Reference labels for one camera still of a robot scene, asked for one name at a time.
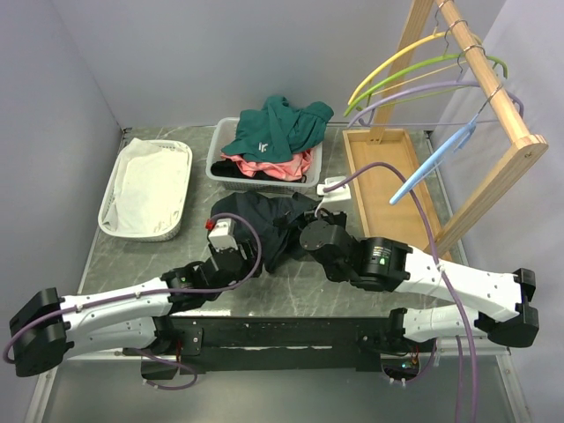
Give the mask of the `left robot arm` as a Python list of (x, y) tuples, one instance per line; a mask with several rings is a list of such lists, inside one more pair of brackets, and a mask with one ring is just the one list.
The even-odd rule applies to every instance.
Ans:
[(175, 332), (163, 319), (201, 308), (260, 274), (262, 253), (260, 243), (243, 241), (136, 286), (77, 296), (40, 290), (10, 320), (3, 359), (17, 376), (30, 377), (83, 353), (120, 347), (167, 353)]

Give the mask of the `blue hanger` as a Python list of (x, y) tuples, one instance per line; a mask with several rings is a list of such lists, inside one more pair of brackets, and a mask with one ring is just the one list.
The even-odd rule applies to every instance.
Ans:
[(464, 145), (471, 139), (476, 126), (479, 115), (470, 119), (463, 127), (453, 133), (440, 147), (435, 150), (404, 182), (401, 188), (391, 197), (390, 204), (398, 203), (410, 190), (415, 188), (430, 173), (432, 173), (446, 159), (460, 151)]

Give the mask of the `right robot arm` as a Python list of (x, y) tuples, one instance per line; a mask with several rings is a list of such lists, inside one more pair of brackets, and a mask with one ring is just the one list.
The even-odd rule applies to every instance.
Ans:
[(414, 293), (444, 300), (442, 307), (399, 308), (385, 331), (392, 349), (405, 351), (433, 338), (484, 336), (506, 347), (532, 346), (539, 331), (531, 305), (536, 275), (482, 271), (383, 237), (356, 239), (333, 218), (314, 219), (301, 232), (301, 247), (331, 282), (368, 292)]

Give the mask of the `dark navy shorts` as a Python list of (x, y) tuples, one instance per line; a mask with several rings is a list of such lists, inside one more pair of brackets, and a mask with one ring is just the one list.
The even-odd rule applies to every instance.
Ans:
[(305, 257), (300, 235), (317, 205), (316, 200), (297, 192), (289, 197), (266, 197), (255, 191), (235, 192), (216, 202), (211, 215), (232, 213), (248, 221), (262, 244), (263, 267), (273, 273), (286, 261), (300, 261)]

